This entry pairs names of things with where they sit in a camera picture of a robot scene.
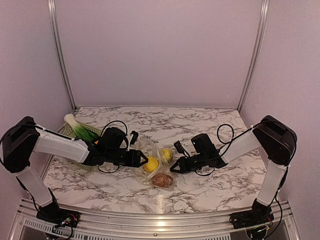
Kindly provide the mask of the fake yellow lemon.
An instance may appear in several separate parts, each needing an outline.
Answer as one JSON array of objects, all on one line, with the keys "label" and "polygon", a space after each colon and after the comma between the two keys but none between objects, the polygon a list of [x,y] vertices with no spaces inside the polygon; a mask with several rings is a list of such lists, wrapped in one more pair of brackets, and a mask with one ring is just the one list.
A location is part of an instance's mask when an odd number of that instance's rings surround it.
[{"label": "fake yellow lemon", "polygon": [[159,167],[159,162],[155,157],[148,156],[148,163],[143,165],[143,169],[148,172],[152,173]]}]

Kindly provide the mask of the fake yellow corn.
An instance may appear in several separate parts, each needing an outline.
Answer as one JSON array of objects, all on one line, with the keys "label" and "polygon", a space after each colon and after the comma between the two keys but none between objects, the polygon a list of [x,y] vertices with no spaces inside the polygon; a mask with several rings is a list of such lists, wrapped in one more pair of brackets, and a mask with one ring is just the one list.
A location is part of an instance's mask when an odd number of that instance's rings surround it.
[{"label": "fake yellow corn", "polygon": [[163,163],[171,163],[173,160],[173,152],[168,148],[162,148],[160,150]]}]

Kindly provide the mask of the clear polka dot zip bag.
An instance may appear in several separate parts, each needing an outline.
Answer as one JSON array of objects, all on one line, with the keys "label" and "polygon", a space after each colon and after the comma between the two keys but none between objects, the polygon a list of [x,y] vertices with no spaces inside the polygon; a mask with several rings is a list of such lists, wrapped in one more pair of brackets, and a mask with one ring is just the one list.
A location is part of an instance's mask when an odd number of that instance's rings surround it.
[{"label": "clear polka dot zip bag", "polygon": [[147,163],[132,170],[137,180],[146,186],[172,191],[177,183],[177,174],[170,171],[174,163],[174,152],[158,147],[148,138],[138,139],[134,148],[148,158]]}]

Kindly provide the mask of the fake brown potato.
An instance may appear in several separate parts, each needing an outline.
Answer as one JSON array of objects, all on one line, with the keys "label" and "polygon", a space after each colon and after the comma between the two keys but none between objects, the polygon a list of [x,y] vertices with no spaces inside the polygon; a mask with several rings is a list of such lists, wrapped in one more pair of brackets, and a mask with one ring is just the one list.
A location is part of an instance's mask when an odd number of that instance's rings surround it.
[{"label": "fake brown potato", "polygon": [[171,186],[174,182],[174,179],[167,174],[164,173],[158,173],[155,176],[152,177],[151,183],[154,186],[160,187],[160,188],[166,188],[168,186]]}]

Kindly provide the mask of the fake green bok choy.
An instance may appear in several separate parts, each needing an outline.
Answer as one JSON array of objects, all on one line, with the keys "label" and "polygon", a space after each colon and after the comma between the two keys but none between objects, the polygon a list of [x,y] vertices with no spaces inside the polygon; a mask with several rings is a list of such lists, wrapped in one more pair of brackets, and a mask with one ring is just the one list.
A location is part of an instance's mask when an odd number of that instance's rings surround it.
[{"label": "fake green bok choy", "polygon": [[71,127],[75,135],[83,141],[93,141],[99,137],[99,131],[94,127],[80,123],[72,114],[66,114],[64,121]]}]

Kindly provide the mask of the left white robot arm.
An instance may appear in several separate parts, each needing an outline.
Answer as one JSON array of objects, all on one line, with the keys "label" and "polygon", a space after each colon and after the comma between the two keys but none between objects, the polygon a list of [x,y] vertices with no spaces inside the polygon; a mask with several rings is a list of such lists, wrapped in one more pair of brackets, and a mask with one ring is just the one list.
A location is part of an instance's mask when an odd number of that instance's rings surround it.
[{"label": "left white robot arm", "polygon": [[32,153],[59,156],[85,166],[112,163],[117,167],[139,168],[149,160],[140,150],[131,148],[139,134],[132,131],[131,139],[127,135],[127,131],[105,126],[93,139],[72,138],[46,129],[26,116],[1,137],[3,159],[0,162],[15,175],[44,215],[51,222],[58,223],[63,219],[63,211],[50,189],[33,171],[30,163]]}]

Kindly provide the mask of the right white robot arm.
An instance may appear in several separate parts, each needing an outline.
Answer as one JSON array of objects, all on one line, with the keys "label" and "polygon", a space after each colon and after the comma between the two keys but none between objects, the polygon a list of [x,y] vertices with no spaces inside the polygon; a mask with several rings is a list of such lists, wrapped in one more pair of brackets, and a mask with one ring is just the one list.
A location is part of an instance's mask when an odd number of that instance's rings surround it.
[{"label": "right white robot arm", "polygon": [[252,224],[258,224],[267,216],[267,210],[284,184],[297,150],[297,142],[298,137],[291,128],[267,115],[240,135],[233,136],[220,149],[215,147],[206,133],[191,139],[196,151],[193,156],[186,152],[179,141],[175,142],[174,147],[182,156],[170,167],[170,171],[186,174],[203,167],[221,169],[252,151],[263,151],[268,158],[266,174],[252,209],[247,214]]}]

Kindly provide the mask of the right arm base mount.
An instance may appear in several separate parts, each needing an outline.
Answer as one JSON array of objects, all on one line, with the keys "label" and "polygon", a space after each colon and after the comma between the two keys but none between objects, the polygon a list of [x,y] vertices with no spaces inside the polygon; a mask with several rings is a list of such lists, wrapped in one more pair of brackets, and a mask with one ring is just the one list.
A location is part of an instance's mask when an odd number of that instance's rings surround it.
[{"label": "right arm base mount", "polygon": [[271,206],[263,205],[255,199],[250,210],[232,213],[229,222],[233,225],[234,229],[240,229],[268,222],[271,223],[274,219]]}]

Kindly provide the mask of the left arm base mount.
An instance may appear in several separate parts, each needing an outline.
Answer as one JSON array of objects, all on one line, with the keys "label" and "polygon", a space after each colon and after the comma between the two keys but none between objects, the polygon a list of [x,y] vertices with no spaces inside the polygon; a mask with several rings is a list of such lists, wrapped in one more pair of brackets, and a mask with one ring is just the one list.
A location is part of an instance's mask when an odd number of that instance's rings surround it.
[{"label": "left arm base mount", "polygon": [[61,208],[56,198],[52,195],[52,202],[47,206],[36,207],[36,217],[40,220],[55,224],[55,228],[76,228],[81,214],[78,211]]}]

